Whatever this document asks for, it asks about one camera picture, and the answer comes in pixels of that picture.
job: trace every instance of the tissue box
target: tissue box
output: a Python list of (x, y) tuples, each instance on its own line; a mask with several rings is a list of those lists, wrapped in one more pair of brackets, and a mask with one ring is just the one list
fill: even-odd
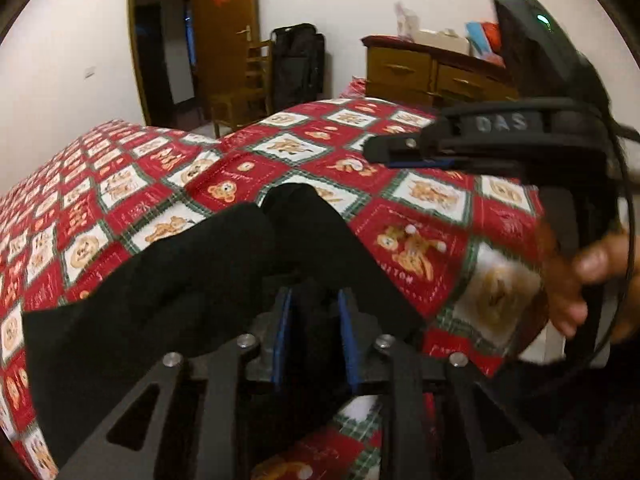
[(433, 30), (418, 30), (414, 32), (415, 43), (434, 46), (443, 50), (450, 50), (460, 54), (469, 54), (469, 42), (461, 38), (452, 30), (434, 32)]

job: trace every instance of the door frame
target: door frame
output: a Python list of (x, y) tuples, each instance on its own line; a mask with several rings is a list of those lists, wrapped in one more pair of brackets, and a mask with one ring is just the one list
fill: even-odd
[(138, 53), (138, 42), (136, 41), (136, 0), (127, 0), (127, 12), (129, 15), (129, 43), (131, 46), (131, 60), (133, 63), (133, 73), (136, 76), (136, 85), (138, 86), (138, 95), (140, 97), (140, 107), (145, 117), (145, 124), (149, 126), (151, 116), (149, 108), (146, 104), (145, 87), (142, 84), (142, 73), (140, 72), (140, 54)]

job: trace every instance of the wooden chair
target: wooden chair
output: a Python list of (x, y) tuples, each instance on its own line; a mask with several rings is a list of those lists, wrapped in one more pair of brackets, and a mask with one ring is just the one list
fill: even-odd
[(249, 44), (244, 88), (209, 97), (216, 138), (220, 124), (234, 132), (273, 114), (271, 105), (271, 41)]

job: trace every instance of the bed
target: bed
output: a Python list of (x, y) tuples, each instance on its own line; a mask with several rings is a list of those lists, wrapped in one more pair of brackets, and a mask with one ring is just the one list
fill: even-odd
[[(349, 223), (429, 320), (424, 352), (464, 351), (487, 374), (540, 287), (536, 193), (516, 182), (368, 164), (364, 141), (433, 120), (373, 98), (302, 104), (213, 140), (114, 120), (79, 137), (0, 199), (0, 424), (38, 478), (56, 465), (31, 404), (21, 314), (91, 294), (132, 254), (285, 182)], [(493, 319), (491, 312), (507, 312)], [(380, 407), (360, 397), (256, 478), (376, 478)]]

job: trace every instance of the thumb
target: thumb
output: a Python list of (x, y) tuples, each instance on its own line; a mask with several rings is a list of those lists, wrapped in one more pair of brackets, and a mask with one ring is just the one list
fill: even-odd
[(574, 271), (583, 283), (601, 283), (626, 272), (628, 254), (628, 234), (608, 234), (574, 258)]

